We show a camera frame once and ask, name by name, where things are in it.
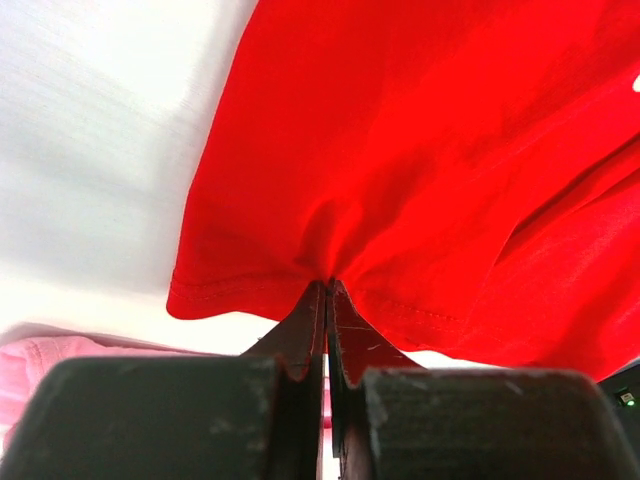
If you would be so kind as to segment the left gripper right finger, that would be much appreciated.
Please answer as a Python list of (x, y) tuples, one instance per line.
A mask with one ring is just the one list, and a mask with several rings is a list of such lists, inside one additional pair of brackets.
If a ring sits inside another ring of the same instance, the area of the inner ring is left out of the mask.
[(549, 369), (427, 369), (327, 290), (333, 454), (344, 479), (631, 479), (599, 387)]

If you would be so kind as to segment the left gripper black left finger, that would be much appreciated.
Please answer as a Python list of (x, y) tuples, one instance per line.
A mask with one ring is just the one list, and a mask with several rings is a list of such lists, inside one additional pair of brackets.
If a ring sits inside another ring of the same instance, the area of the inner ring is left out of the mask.
[(85, 357), (40, 383), (5, 479), (318, 479), (326, 290), (238, 356)]

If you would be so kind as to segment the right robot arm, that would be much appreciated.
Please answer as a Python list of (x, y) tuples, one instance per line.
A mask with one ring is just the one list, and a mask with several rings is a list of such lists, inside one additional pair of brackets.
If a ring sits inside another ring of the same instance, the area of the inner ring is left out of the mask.
[(614, 408), (625, 433), (639, 440), (639, 360), (599, 383)]

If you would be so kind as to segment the red teddy bear t-shirt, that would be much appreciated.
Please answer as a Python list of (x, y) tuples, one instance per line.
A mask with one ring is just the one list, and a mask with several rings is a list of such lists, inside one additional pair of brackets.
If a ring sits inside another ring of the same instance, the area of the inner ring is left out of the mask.
[(635, 1), (261, 1), (171, 316), (341, 281), (403, 351), (603, 379), (639, 355)]

